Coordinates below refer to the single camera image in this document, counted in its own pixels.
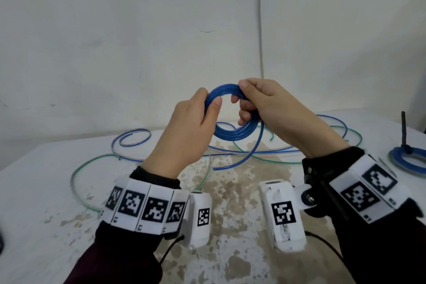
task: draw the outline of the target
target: qr code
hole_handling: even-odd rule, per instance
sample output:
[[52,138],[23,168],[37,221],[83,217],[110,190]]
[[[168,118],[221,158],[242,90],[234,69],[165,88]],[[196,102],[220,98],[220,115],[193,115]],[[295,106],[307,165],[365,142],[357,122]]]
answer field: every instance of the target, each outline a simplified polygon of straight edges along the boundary
[[385,195],[392,189],[395,184],[398,183],[396,179],[386,172],[383,168],[374,164],[367,172],[363,174],[365,179],[371,186],[379,191],[382,195]]
[[180,221],[184,212],[185,202],[173,202],[166,222]]
[[356,182],[343,190],[340,194],[343,195],[349,204],[358,212],[380,201],[380,199],[361,182]]
[[163,222],[169,201],[149,197],[146,202],[145,210],[142,213],[142,219],[153,222]]
[[276,225],[296,222],[291,201],[272,203],[271,206]]
[[123,188],[119,188],[118,186],[114,186],[111,195],[109,196],[108,200],[106,201],[105,206],[108,209],[114,210],[115,206],[117,205],[118,199],[120,198],[120,194],[122,193]]
[[117,212],[137,217],[144,201],[145,194],[126,190]]
[[210,208],[198,210],[198,223],[197,227],[208,225],[210,217]]

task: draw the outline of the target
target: black sleeve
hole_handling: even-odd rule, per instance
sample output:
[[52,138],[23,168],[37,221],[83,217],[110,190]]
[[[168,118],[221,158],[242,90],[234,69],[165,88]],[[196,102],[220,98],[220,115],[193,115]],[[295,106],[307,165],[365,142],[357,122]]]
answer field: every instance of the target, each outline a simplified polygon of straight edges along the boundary
[[[322,158],[305,159],[303,168],[305,175],[316,178],[337,176],[363,155],[362,149],[350,147]],[[426,226],[416,218],[423,214],[412,199],[370,225],[355,217],[342,217],[335,202],[321,202],[324,207],[319,203],[319,209],[306,212],[331,217],[345,264],[358,284],[426,283]]]
[[[180,188],[178,179],[150,174],[140,166],[130,178]],[[95,242],[80,257],[64,284],[158,284],[163,271],[153,253],[162,238],[162,235],[136,233],[101,221]]]

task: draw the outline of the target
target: person's right thumb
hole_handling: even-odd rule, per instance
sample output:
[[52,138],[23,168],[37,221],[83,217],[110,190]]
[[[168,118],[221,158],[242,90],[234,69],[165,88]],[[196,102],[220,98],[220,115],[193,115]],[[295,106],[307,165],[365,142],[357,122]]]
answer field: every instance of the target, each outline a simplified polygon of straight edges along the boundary
[[244,95],[257,107],[266,98],[254,85],[247,80],[240,80],[238,86]]

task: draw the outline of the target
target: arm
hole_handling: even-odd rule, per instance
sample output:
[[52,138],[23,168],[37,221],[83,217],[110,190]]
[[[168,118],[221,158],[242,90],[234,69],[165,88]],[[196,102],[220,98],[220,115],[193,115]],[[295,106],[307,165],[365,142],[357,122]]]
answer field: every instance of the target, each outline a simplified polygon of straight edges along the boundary
[[[277,82],[251,78],[241,80],[239,86],[249,99],[240,100],[239,125],[250,120],[251,110],[258,109],[277,136],[306,156],[303,166],[305,175],[312,174],[311,180],[325,176],[331,180],[364,155],[362,149],[349,147]],[[232,96],[231,100],[236,103],[239,99]],[[318,191],[318,196],[317,207],[305,212],[332,218],[345,264],[357,283],[394,283],[409,278],[416,281],[408,282],[426,282],[426,226],[417,220],[422,213],[413,200],[368,225],[358,215],[352,222],[346,221],[326,191]],[[345,213],[355,214],[350,207]]]
[[[130,178],[179,189],[177,179],[198,161],[213,136],[222,99],[216,98],[204,115],[205,88],[179,102],[155,149]],[[101,222],[95,242],[80,257],[65,284],[159,283],[162,268],[153,253],[163,236],[136,233]]]

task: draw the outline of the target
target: wall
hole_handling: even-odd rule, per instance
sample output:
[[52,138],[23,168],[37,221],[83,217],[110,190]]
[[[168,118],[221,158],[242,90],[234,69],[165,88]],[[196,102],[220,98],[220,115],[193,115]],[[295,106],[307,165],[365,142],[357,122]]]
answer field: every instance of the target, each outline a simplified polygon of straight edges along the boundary
[[260,76],[256,0],[0,4],[0,152],[16,139],[21,153],[26,139],[159,128],[198,87]]
[[265,76],[314,111],[426,128],[426,0],[262,0]]

